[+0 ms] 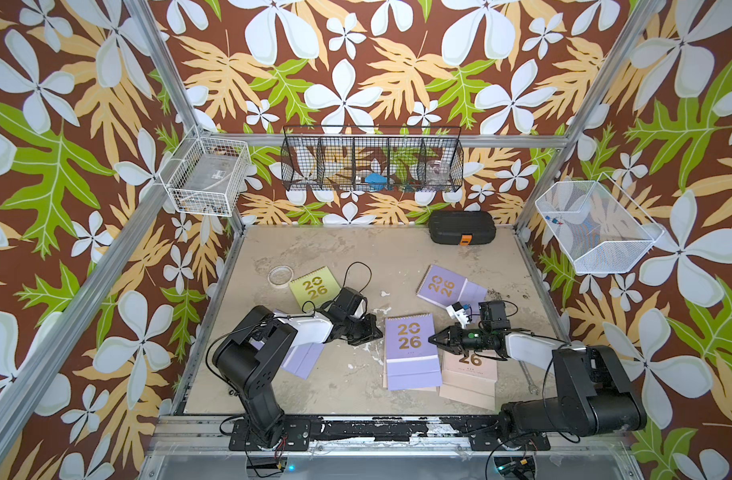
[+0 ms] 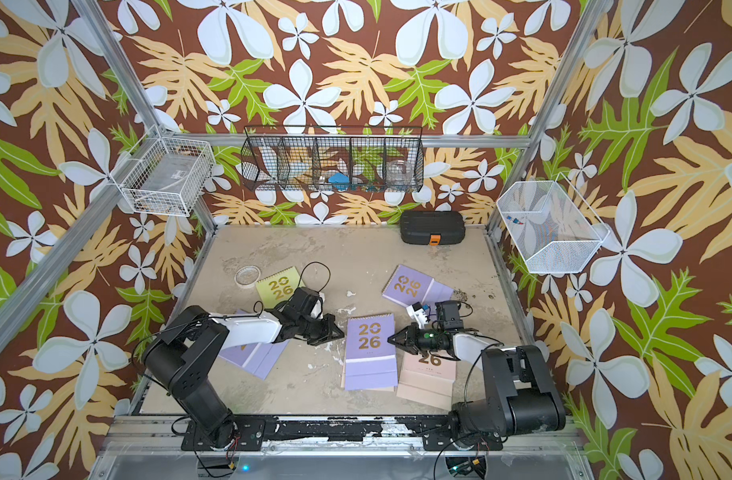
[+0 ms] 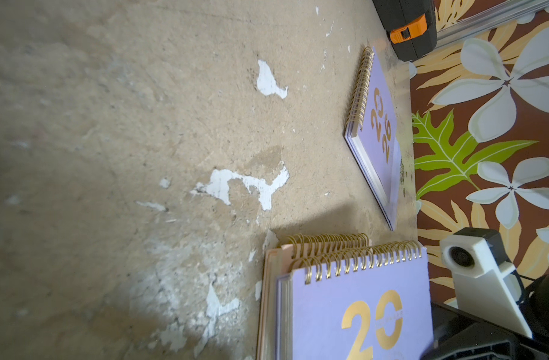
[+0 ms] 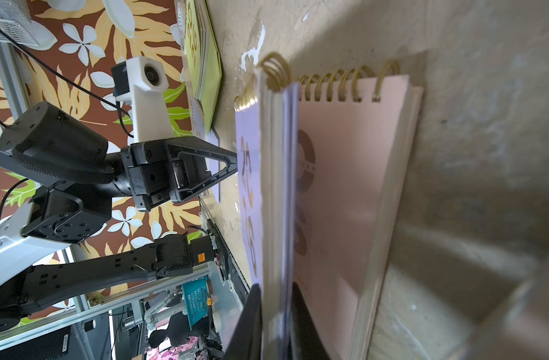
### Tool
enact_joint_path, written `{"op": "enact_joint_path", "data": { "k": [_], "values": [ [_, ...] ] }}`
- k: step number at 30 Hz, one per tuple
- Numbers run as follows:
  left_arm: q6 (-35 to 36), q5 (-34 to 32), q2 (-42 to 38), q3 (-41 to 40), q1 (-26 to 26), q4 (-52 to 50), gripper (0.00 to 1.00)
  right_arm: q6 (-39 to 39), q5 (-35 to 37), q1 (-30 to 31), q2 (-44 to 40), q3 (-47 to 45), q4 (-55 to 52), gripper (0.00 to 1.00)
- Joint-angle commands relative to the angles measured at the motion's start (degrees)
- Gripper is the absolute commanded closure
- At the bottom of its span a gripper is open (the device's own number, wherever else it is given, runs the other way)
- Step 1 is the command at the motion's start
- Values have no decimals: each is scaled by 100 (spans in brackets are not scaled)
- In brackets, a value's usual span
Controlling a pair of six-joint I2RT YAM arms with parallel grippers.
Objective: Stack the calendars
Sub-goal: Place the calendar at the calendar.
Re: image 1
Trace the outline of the green 2026 desk calendar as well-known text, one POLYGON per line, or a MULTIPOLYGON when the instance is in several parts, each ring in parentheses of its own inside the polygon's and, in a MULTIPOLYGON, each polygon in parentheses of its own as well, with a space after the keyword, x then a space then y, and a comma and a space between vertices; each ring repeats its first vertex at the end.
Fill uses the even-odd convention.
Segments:
POLYGON ((319 268, 294 279, 289 286, 303 312, 322 307, 324 303, 333 300, 341 290, 339 282, 328 267, 319 268))

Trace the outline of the pink 2026 calendar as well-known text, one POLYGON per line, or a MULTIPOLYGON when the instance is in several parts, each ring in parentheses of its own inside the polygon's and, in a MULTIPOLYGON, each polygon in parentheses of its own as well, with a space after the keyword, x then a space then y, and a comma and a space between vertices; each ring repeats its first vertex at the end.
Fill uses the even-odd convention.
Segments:
POLYGON ((390 391, 435 389, 442 383, 435 360, 385 362, 383 386, 390 391))
POLYGON ((497 361, 475 353, 443 352, 441 374, 442 385, 438 389, 441 397, 487 410, 497 409, 497 361))

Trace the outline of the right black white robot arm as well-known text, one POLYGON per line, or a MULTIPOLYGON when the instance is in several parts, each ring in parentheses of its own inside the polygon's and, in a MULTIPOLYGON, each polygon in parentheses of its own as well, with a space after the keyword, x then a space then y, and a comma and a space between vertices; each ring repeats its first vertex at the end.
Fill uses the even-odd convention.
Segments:
POLYGON ((504 442, 558 433, 571 442, 621 431, 640 431, 648 423, 641 396, 615 351, 608 346, 586 346, 537 334, 511 325, 507 303, 479 304, 473 326, 461 303, 451 307, 456 323, 429 337, 446 353, 488 360, 525 362, 552 375, 556 395, 539 400, 509 402, 496 422, 504 442))

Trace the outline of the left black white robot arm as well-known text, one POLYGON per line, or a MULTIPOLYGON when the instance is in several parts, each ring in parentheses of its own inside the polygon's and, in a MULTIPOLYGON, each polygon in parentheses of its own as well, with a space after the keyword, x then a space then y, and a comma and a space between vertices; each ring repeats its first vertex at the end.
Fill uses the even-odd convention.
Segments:
POLYGON ((285 412, 272 383, 289 352, 337 340, 360 346, 383 336, 376 315, 368 311, 367 298, 344 287, 304 314, 253 307, 231 332, 212 343, 207 364, 241 401, 248 442, 270 449, 284 436, 285 412))

